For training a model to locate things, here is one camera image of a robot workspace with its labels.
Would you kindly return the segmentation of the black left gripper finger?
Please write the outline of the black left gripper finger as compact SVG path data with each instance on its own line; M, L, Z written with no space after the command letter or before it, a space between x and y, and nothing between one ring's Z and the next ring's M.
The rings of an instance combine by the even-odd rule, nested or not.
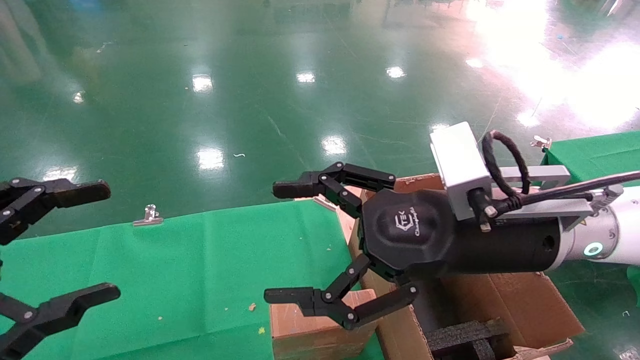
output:
M53 297L38 307L2 293L1 316L14 324L1 335L0 357L22 360L47 337L77 327L90 308L120 297L121 290L109 282Z
M7 246L55 208L78 207L111 197L107 182L76 184L68 178L36 181L16 177L0 185L0 244Z

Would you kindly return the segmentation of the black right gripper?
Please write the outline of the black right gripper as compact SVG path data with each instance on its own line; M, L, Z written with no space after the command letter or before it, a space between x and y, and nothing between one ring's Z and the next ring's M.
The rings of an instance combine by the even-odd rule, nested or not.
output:
M350 307L346 294L371 268L382 278L446 277L462 274L541 272L556 261L561 240L558 219L508 219L483 232L475 219L459 220L441 190L393 191L396 176L335 162L304 171L297 180L275 181L278 199L325 197L351 218L359 218L361 254L327 287L268 288L269 305L297 305L305 317L329 317L355 330L411 305L414 283ZM376 193L362 204L346 186Z

